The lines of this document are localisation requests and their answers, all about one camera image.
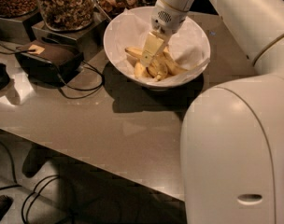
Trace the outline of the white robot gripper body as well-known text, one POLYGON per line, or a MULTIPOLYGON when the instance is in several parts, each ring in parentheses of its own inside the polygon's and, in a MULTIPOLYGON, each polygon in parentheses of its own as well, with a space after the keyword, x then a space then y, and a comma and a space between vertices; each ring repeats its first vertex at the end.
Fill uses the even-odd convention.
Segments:
POLYGON ((152 33, 167 43, 187 17, 187 11, 178 10, 164 0, 157 0, 152 10, 152 33))

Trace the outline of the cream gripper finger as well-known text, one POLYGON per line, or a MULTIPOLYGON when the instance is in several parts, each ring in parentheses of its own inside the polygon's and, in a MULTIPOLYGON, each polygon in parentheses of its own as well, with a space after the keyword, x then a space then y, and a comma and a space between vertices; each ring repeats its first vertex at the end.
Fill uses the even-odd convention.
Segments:
POLYGON ((163 50, 164 45, 165 40, 160 34, 149 32, 142 49, 142 57, 140 62, 145 67, 149 67, 155 56, 163 50))

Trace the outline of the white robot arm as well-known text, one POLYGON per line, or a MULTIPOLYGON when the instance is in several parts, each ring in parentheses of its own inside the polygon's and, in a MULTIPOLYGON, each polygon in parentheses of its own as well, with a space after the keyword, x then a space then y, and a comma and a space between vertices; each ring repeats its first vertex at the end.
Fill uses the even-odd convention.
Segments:
MULTIPOLYGON (((157 0, 172 35, 194 0, 157 0)), ((284 1, 209 0, 257 74, 212 87, 182 122, 188 224, 284 224, 284 1)))

